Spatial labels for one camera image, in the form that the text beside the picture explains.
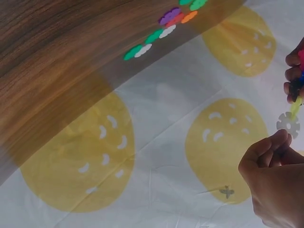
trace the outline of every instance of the wooden table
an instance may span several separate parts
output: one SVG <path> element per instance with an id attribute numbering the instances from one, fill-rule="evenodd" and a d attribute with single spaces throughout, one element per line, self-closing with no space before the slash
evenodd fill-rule
<path id="1" fill-rule="evenodd" d="M 148 54 L 123 61 L 178 0 L 2 0 L 0 184 L 94 103 L 243 1 L 209 0 Z"/>

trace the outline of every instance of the small insect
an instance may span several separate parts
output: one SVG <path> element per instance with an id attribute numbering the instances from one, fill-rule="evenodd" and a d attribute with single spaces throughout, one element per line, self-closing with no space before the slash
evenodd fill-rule
<path id="1" fill-rule="evenodd" d="M 220 189 L 219 192 L 225 194 L 226 199 L 229 199 L 234 194 L 234 190 L 230 190 L 228 186 L 225 186 L 225 189 Z"/>

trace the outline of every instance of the gray snowflake piece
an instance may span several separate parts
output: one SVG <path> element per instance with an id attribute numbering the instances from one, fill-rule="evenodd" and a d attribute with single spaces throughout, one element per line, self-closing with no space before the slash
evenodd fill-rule
<path id="1" fill-rule="evenodd" d="M 283 113 L 279 116 L 279 121 L 276 122 L 276 128 L 278 130 L 285 129 L 295 139 L 298 137 L 298 132 L 301 129 L 298 121 L 298 117 L 295 117 L 295 119 L 292 120 L 291 112 L 286 112 L 285 114 Z"/>

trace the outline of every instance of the blue toy piece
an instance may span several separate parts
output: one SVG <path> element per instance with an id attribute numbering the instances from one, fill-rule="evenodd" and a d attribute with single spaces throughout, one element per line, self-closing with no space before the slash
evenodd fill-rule
<path id="1" fill-rule="evenodd" d="M 302 72 L 302 76 L 300 77 L 300 82 L 304 84 L 304 71 Z"/>

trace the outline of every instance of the white snowflake piece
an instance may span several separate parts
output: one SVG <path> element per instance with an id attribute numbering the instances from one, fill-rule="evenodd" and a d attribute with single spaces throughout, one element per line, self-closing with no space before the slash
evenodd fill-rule
<path id="1" fill-rule="evenodd" d="M 279 121 L 276 122 L 276 128 L 278 130 L 285 129 L 295 139 L 299 135 L 301 129 L 298 123 L 299 119 L 296 117 L 294 120 L 291 119 L 291 112 L 286 112 L 279 116 Z"/>
<path id="2" fill-rule="evenodd" d="M 138 57 L 142 56 L 147 51 L 149 51 L 151 49 L 151 47 L 152 47 L 152 44 L 147 44 L 147 45 L 143 46 L 142 49 L 140 49 L 140 51 L 137 52 L 134 57 L 138 58 Z"/>
<path id="3" fill-rule="evenodd" d="M 160 39 L 166 37 L 170 33 L 172 33 L 176 29 L 176 25 L 172 25 L 168 28 L 166 28 L 161 34 L 160 34 Z"/>

